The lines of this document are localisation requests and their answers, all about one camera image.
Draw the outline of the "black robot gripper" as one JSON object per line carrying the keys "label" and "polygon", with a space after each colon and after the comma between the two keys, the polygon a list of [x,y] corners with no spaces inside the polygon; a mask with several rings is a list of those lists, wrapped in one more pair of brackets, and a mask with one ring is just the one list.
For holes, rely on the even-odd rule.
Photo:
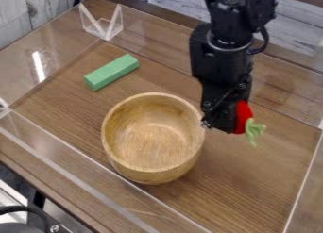
{"label": "black robot gripper", "polygon": [[201,23],[189,37],[191,71],[203,85],[201,126],[232,134],[236,108],[250,100],[252,60],[250,43],[235,46],[213,41],[211,24]]}

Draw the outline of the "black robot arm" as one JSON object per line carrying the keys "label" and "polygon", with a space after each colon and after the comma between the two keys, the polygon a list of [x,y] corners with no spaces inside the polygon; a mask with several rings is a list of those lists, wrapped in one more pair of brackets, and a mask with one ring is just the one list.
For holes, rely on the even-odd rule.
{"label": "black robot arm", "polygon": [[246,132],[252,116],[252,57],[264,52],[276,0],[205,0],[211,20],[189,37],[191,71],[203,85],[203,126]]}

